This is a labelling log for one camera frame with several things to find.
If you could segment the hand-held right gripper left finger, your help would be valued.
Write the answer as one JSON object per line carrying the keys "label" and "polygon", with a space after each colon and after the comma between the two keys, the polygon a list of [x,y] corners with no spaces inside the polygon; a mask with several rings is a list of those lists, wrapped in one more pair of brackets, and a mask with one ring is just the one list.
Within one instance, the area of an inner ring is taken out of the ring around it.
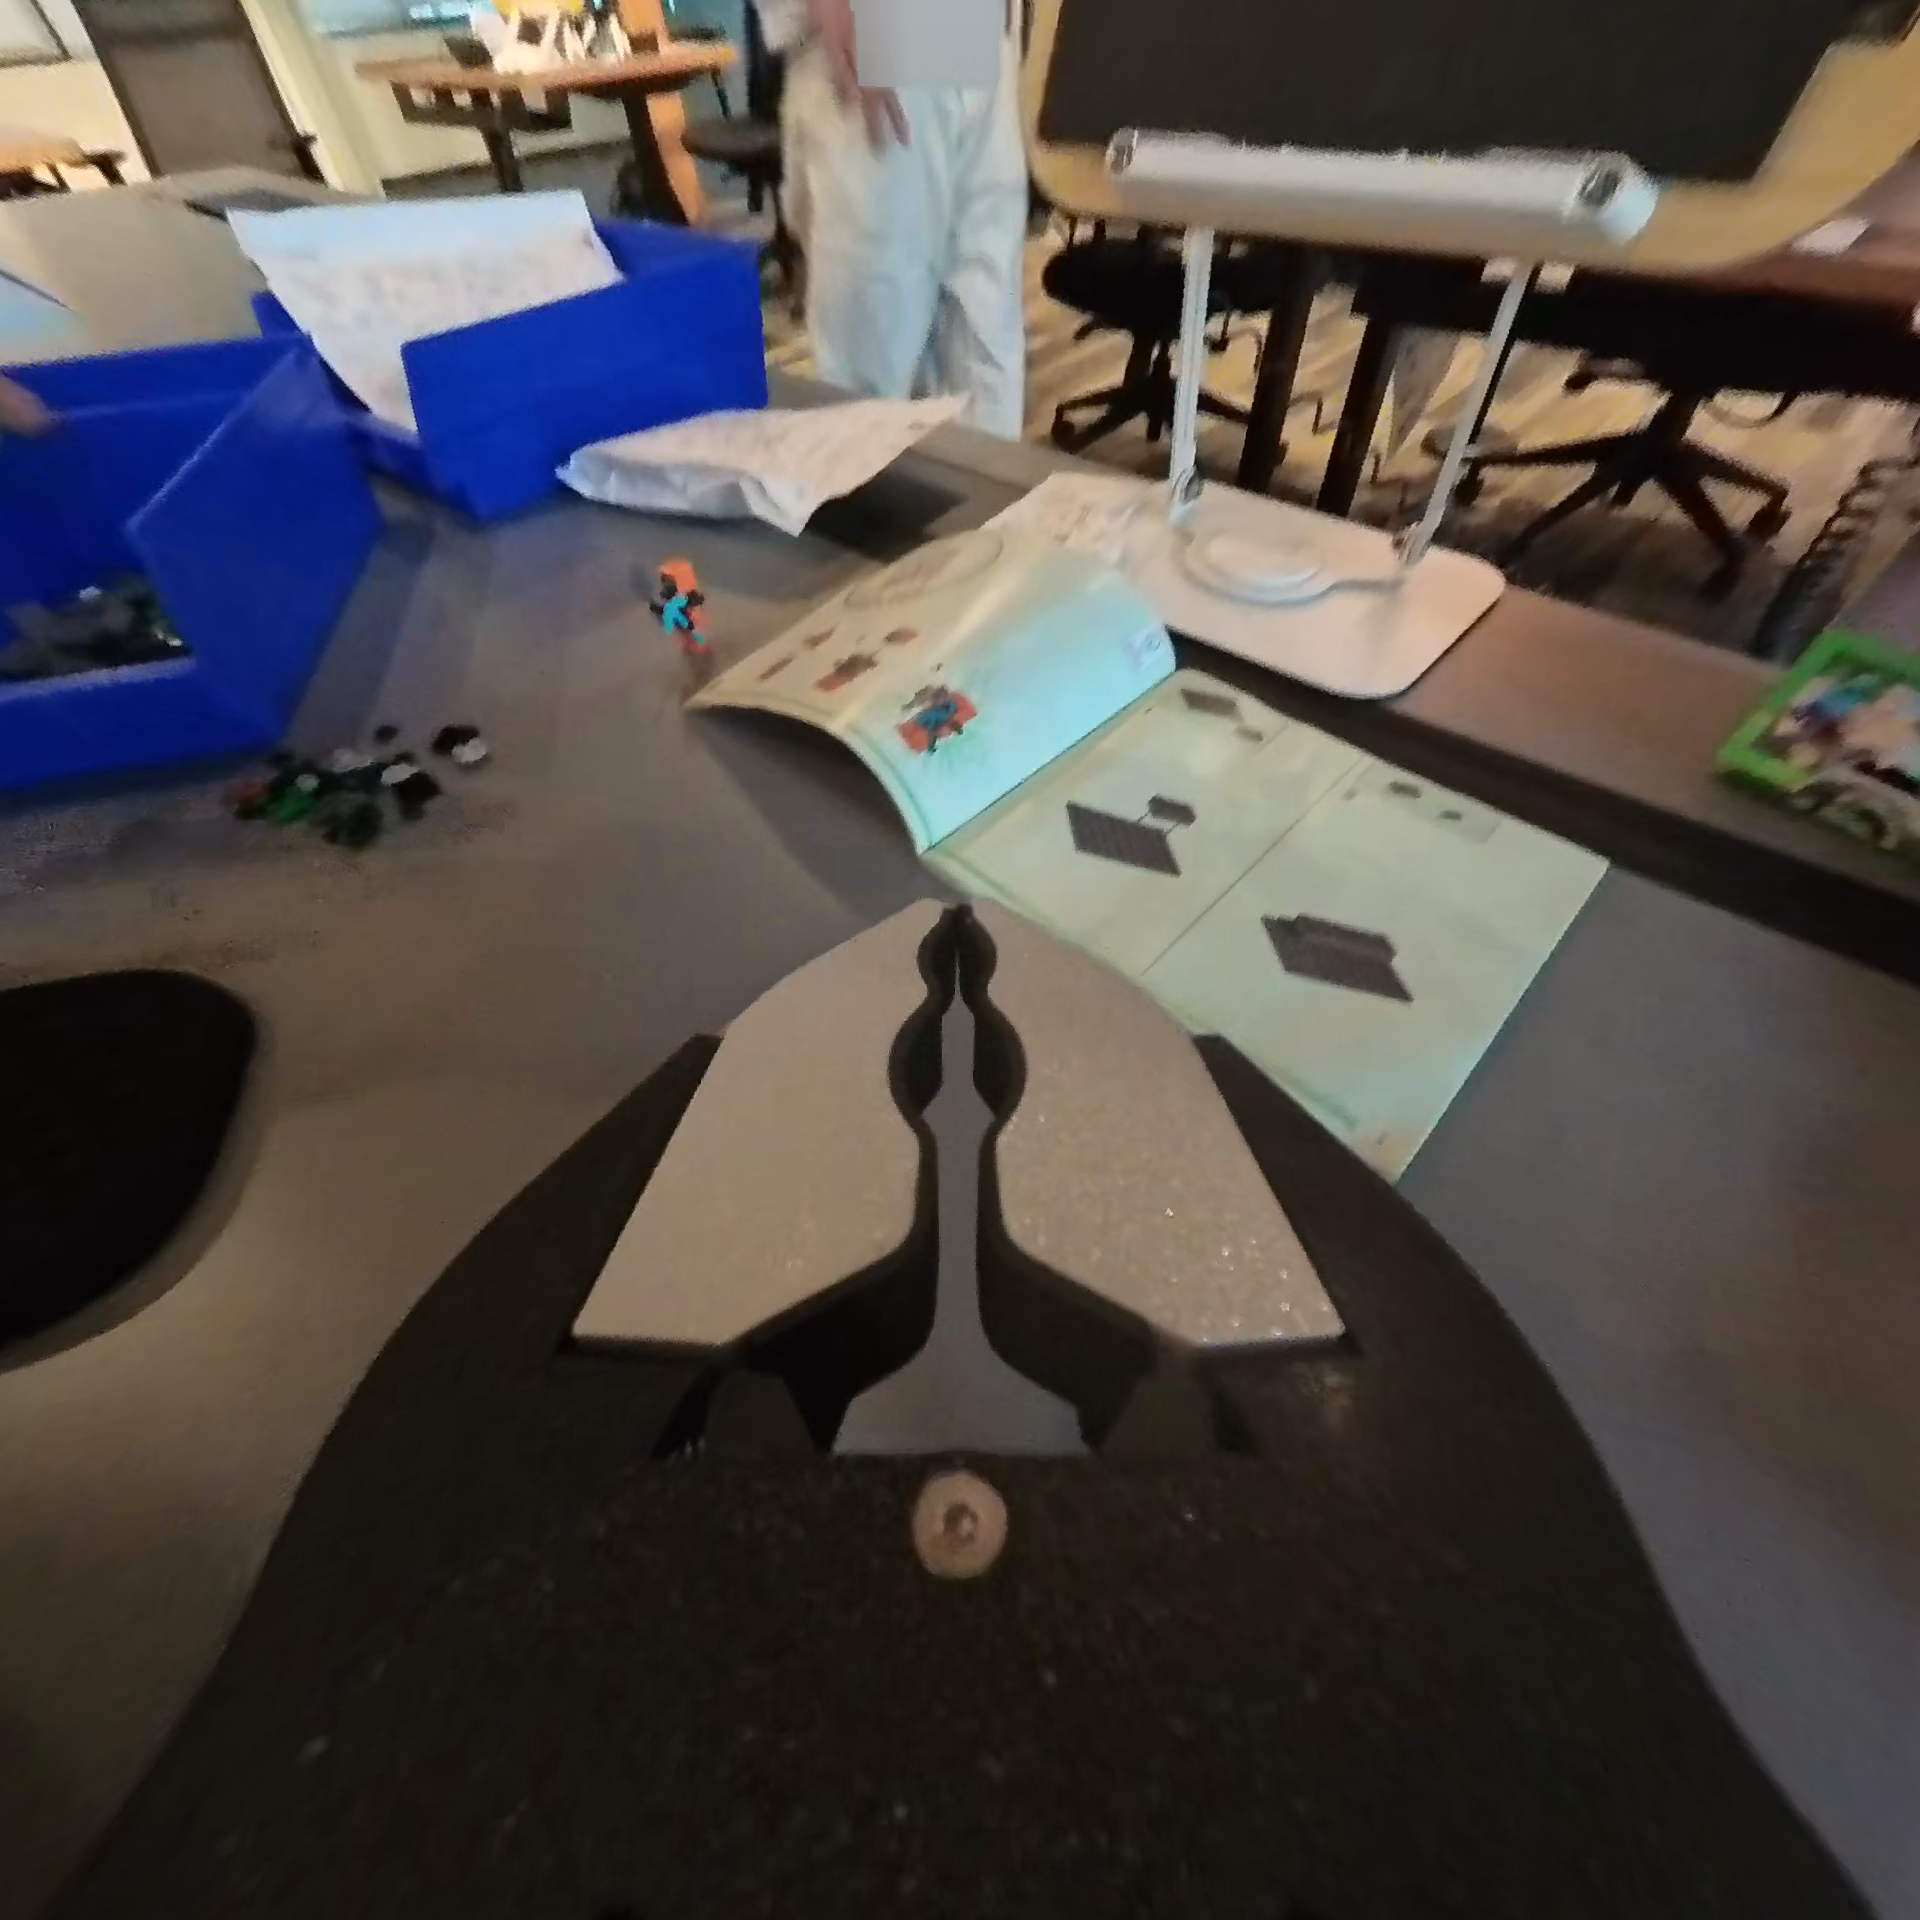
{"label": "hand-held right gripper left finger", "polygon": [[581,1346],[741,1353],[908,1249],[952,935],[946,905],[912,904],[725,1029],[575,1320]]}

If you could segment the pale grey desk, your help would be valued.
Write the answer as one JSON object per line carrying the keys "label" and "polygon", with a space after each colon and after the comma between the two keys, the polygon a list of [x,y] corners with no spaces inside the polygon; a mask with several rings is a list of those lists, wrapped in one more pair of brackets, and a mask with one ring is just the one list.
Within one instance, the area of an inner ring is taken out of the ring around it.
{"label": "pale grey desk", "polygon": [[204,345],[259,333],[264,281],[225,204],[354,204],[248,168],[96,185],[3,205],[3,361]]}

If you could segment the black textured pad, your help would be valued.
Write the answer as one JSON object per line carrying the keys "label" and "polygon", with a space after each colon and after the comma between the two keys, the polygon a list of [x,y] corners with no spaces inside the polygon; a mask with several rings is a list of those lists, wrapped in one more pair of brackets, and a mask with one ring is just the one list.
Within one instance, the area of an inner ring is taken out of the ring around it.
{"label": "black textured pad", "polygon": [[3,992],[3,1344],[130,1284],[184,1228],[243,1109],[250,1007],[125,969]]}

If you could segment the wooden table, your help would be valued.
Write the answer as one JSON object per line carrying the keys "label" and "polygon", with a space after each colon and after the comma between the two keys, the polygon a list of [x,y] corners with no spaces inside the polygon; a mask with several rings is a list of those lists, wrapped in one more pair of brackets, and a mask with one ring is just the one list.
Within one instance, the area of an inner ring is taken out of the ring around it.
{"label": "wooden table", "polygon": [[[1488,338],[1504,293],[1479,260],[1413,255],[1359,255],[1340,277],[1364,331],[1315,499],[1332,517],[1354,508],[1399,336],[1420,328]],[[1813,295],[1572,273],[1557,293],[1541,279],[1528,288],[1509,340],[1620,363],[1659,392],[1917,401],[1916,325],[1888,307]]]}
{"label": "wooden table", "polygon": [[421,129],[461,129],[481,135],[488,168],[503,194],[527,189],[516,135],[569,131],[575,100],[624,113],[634,185],[631,218],[653,224],[703,227],[707,219],[699,163],[688,153],[682,95],[715,81],[738,63],[725,39],[669,39],[651,52],[623,60],[540,65],[523,71],[465,66],[451,56],[361,60],[360,81],[391,92],[400,120]]}

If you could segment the black panel with pale edge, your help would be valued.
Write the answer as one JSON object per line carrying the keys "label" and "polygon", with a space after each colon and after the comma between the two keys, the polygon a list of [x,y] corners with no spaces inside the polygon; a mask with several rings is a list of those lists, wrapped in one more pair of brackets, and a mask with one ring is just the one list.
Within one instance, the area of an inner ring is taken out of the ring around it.
{"label": "black panel with pale edge", "polygon": [[1916,4],[1035,4],[1024,148],[1172,228],[1708,277],[1916,146]]}

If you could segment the heap of dark grey bricks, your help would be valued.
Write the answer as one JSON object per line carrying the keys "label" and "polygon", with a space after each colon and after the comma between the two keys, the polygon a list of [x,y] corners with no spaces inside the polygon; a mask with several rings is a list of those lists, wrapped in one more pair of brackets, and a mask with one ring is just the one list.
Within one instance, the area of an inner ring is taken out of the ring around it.
{"label": "heap of dark grey bricks", "polygon": [[83,680],[187,655],[178,624],[143,576],[5,609],[5,687]]}

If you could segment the white printed paper bag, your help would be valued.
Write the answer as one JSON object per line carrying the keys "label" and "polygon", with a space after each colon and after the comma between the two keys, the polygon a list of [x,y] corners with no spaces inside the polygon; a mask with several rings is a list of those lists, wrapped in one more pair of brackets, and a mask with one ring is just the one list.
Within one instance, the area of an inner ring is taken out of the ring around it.
{"label": "white printed paper bag", "polygon": [[578,189],[234,211],[229,228],[351,396],[403,429],[405,345],[623,279]]}
{"label": "white printed paper bag", "polygon": [[623,513],[761,521],[799,537],[823,506],[964,412],[959,399],[715,412],[577,449],[557,481]]}

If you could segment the black office chair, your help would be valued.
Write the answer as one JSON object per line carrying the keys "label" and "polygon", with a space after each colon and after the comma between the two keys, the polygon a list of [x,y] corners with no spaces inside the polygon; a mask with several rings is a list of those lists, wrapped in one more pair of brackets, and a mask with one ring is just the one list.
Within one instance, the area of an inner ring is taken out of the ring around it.
{"label": "black office chair", "polygon": [[[1548,513],[1530,521],[1514,537],[1504,557],[1516,560],[1549,531],[1599,501],[1611,511],[1620,511],[1647,487],[1657,487],[1717,556],[1717,569],[1706,584],[1706,592],[1728,594],[1737,585],[1748,553],[1785,528],[1787,487],[1759,469],[1748,469],[1714,449],[1691,442],[1690,429],[1695,417],[1711,399],[1711,392],[1666,386],[1665,402],[1643,425],[1611,436],[1543,449],[1543,465],[1591,461],[1591,476]],[[1743,533],[1711,501],[1711,483],[1744,490],[1762,499],[1761,511]]]}
{"label": "black office chair", "polygon": [[[1280,303],[1288,275],[1290,255],[1283,247],[1221,241],[1207,312],[1226,322],[1263,316]],[[1185,314],[1181,247],[1159,231],[1101,231],[1056,255],[1042,273],[1042,290],[1082,316],[1082,338],[1120,331],[1129,344],[1119,384],[1058,402],[1052,443],[1084,452],[1135,420],[1143,423],[1147,442],[1168,439],[1177,396],[1172,355]]]}

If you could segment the pile of small toy bricks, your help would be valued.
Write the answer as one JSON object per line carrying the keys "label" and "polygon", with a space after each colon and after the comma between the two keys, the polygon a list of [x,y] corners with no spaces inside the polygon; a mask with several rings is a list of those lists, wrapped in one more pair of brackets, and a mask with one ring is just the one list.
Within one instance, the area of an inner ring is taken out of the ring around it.
{"label": "pile of small toy bricks", "polygon": [[328,848],[365,853],[395,827],[423,824],[445,797],[449,777],[491,764],[491,739],[445,725],[421,749],[393,725],[328,752],[280,745],[227,793],[241,825],[315,835]]}

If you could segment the dark desk with wooden edge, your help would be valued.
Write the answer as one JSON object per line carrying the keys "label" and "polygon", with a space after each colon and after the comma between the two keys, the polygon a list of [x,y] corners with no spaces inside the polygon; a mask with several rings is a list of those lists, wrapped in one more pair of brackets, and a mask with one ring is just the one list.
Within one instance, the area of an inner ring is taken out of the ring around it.
{"label": "dark desk with wooden edge", "polygon": [[1341,701],[1180,635],[1180,665],[1546,827],[1699,905],[1916,988],[1916,879],[1721,783],[1751,661],[1509,591],[1415,687]]}

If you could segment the building instruction booklet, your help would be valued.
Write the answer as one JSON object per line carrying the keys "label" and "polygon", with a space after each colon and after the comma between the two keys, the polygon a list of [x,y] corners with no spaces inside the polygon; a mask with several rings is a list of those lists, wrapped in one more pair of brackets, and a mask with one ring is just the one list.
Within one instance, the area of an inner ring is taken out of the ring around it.
{"label": "building instruction booklet", "polygon": [[1146,501],[1050,477],[843,587],[691,704],[849,749],[963,897],[1227,1040],[1397,1179],[1610,866],[1181,671],[1119,565]]}

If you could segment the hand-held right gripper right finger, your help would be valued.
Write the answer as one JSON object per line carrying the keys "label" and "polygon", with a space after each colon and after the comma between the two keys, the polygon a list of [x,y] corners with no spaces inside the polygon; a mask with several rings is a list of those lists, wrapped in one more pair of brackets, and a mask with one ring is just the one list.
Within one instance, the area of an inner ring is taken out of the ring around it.
{"label": "hand-held right gripper right finger", "polygon": [[1013,1249],[1194,1353],[1341,1340],[1283,1203],[1195,1042],[1131,979],[1020,915],[975,913],[1016,1044],[995,1141]]}

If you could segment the blue plastic bin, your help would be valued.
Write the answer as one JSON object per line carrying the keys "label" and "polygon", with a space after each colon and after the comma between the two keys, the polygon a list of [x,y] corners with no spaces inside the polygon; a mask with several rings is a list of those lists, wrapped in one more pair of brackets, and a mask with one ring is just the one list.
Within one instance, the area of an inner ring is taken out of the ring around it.
{"label": "blue plastic bin", "polygon": [[292,333],[5,368],[56,428],[5,439],[5,616],[121,580],[181,647],[3,696],[3,792],[146,777],[282,744],[383,514]]}
{"label": "blue plastic bin", "polygon": [[400,349],[411,420],[380,417],[328,372],[376,473],[496,524],[563,491],[581,449],[769,405],[756,244],[631,219],[594,228],[618,269],[609,290]]}

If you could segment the green toy set box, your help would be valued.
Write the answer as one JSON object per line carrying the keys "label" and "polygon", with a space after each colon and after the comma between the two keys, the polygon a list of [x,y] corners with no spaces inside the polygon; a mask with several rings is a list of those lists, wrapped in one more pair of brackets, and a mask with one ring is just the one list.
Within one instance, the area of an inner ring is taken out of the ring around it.
{"label": "green toy set box", "polygon": [[1825,632],[1719,748],[1714,771],[1892,863],[1917,864],[1917,655]]}

